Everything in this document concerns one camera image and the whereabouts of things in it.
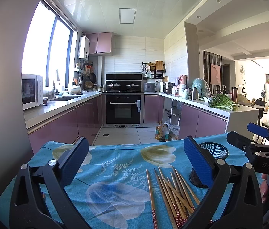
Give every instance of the oven handle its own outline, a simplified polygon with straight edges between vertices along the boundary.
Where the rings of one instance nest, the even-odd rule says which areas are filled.
[[[136,102],[134,102],[134,103],[113,103],[113,102],[109,102],[110,104],[132,104],[132,105],[137,105],[137,103]]]

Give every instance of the stove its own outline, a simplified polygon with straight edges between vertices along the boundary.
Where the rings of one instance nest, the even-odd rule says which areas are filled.
[[[143,127],[144,82],[141,72],[106,73],[104,127]]]

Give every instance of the oven door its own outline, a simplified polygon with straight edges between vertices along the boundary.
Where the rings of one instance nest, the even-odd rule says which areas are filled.
[[[106,95],[107,124],[140,124],[140,95]]]

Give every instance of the window frame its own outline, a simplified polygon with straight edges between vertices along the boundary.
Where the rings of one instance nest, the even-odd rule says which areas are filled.
[[[49,64],[50,64],[50,55],[51,55],[51,47],[52,47],[52,42],[53,42],[53,36],[54,36],[54,31],[56,27],[57,20],[62,22],[64,26],[66,26],[70,30],[69,34],[69,40],[68,40],[68,48],[67,48],[67,57],[66,57],[66,64],[65,64],[65,87],[68,87],[69,83],[69,67],[70,67],[70,55],[71,55],[71,44],[72,44],[72,37],[73,37],[73,29],[65,23],[60,16],[44,1],[40,0],[40,2],[46,6],[46,8],[49,9],[50,12],[52,12],[55,16],[53,27],[52,27],[52,32],[50,36],[50,41],[49,41],[49,47],[48,47],[48,55],[47,55],[47,65],[46,65],[46,73],[45,73],[45,86],[49,87]]]

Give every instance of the blue gripper pad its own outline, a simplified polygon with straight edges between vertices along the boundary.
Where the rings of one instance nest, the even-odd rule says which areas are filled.
[[[201,153],[199,145],[192,138],[192,136],[188,136],[184,139],[183,149],[193,168],[195,169],[201,183],[211,188],[214,183],[213,168]]]
[[[253,132],[254,134],[257,134],[257,135],[261,136],[262,138],[269,137],[269,132],[268,132],[267,128],[261,127],[259,125],[252,123],[252,122],[250,122],[247,125],[247,129],[248,129],[248,131]]]
[[[60,161],[59,176],[60,186],[64,188],[72,183],[79,167],[83,163],[89,152],[89,143],[86,138],[80,139],[76,145],[69,151],[68,155]]]

